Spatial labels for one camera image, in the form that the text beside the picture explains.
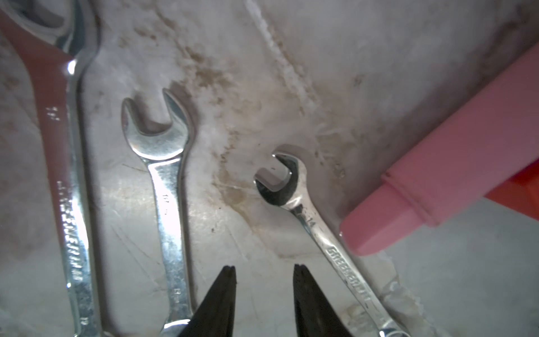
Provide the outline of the small red block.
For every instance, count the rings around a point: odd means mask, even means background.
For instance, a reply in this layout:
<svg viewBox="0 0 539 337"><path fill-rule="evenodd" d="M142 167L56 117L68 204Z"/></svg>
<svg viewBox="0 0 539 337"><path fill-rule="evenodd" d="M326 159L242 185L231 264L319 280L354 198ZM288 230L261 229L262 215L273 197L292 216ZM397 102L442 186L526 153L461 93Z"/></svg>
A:
<svg viewBox="0 0 539 337"><path fill-rule="evenodd" d="M538 160L494 188L485 197L538 220Z"/></svg>

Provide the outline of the large silver combination wrench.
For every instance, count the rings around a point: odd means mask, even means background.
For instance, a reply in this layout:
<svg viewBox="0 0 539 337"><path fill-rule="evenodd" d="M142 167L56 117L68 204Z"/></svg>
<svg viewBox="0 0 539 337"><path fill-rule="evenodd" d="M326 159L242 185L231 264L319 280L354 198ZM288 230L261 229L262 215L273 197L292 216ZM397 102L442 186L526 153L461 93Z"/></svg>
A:
<svg viewBox="0 0 539 337"><path fill-rule="evenodd" d="M89 1L69 1L60 25L50 24L53 17L33 1L1 3L1 31L32 82L74 333L104 336L78 106L81 78L98 50L98 29Z"/></svg>

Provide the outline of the small silver combination wrench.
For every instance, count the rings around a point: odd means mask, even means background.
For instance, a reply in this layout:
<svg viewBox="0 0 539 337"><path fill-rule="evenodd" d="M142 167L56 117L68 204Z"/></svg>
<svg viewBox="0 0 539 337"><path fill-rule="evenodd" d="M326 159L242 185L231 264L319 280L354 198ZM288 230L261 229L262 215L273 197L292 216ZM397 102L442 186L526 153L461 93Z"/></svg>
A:
<svg viewBox="0 0 539 337"><path fill-rule="evenodd" d="M307 168L299 156L278 147L272 156L289 171L280 183L266 168L255 174L254 182L261 197L294 215L314 240L332 268L372 319L379 336L408 336L406 329L388 313L375 292L359 271L339 239L321 217L307 189Z"/></svg>

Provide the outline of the silver end wrench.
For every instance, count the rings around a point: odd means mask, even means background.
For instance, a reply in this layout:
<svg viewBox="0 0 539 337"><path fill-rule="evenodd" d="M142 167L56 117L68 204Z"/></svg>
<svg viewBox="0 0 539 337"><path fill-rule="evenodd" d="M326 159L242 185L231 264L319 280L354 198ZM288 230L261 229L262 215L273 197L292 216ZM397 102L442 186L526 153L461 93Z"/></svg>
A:
<svg viewBox="0 0 539 337"><path fill-rule="evenodd" d="M169 303L168 317L160 336L179 336L192 319L182 171L195 136L189 113L174 94L162 91L170 126L148 133L141 126L136 102L122 103L122 131L131 150L146 165L153 184L157 230L161 245Z"/></svg>

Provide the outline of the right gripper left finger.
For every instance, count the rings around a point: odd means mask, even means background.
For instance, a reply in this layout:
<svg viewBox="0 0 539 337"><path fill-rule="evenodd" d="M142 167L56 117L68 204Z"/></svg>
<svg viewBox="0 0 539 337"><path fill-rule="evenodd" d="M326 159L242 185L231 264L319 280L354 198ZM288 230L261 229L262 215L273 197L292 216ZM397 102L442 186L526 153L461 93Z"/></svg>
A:
<svg viewBox="0 0 539 337"><path fill-rule="evenodd" d="M179 337L232 336L236 293L236 269L226 265Z"/></svg>

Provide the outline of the pink cylindrical bottle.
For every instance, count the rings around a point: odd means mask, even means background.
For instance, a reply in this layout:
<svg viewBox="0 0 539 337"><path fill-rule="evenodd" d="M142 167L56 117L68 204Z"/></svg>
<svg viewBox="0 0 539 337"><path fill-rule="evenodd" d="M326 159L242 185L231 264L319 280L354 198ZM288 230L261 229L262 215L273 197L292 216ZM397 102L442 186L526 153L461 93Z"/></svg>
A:
<svg viewBox="0 0 539 337"><path fill-rule="evenodd" d="M529 49L383 174L341 223L355 255L437 226L538 158L538 48Z"/></svg>

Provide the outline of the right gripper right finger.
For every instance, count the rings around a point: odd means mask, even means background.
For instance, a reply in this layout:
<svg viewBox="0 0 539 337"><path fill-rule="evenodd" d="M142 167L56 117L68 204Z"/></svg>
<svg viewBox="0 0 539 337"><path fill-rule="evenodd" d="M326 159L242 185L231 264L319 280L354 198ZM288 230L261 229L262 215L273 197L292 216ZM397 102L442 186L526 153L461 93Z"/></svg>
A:
<svg viewBox="0 0 539 337"><path fill-rule="evenodd" d="M294 265L293 295L298 336L352 336L306 265Z"/></svg>

